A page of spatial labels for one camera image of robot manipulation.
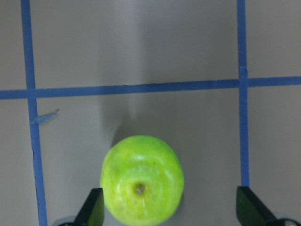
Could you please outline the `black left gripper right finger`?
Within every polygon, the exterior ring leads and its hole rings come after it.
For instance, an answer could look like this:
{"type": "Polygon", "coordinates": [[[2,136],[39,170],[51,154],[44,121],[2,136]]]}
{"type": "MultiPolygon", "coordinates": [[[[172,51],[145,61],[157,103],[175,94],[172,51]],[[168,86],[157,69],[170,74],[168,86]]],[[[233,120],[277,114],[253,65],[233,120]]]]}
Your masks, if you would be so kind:
{"type": "Polygon", "coordinates": [[[277,221],[275,215],[247,186],[237,187],[236,216],[241,226],[270,226],[277,221]]]}

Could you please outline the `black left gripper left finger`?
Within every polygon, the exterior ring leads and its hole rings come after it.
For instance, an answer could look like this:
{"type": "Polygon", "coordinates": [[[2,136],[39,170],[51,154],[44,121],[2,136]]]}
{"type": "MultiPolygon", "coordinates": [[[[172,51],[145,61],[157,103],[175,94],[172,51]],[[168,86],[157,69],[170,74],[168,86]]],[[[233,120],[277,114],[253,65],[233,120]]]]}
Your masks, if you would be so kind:
{"type": "Polygon", "coordinates": [[[74,226],[102,226],[104,222],[104,198],[102,188],[93,188],[80,211],[74,226]]]}

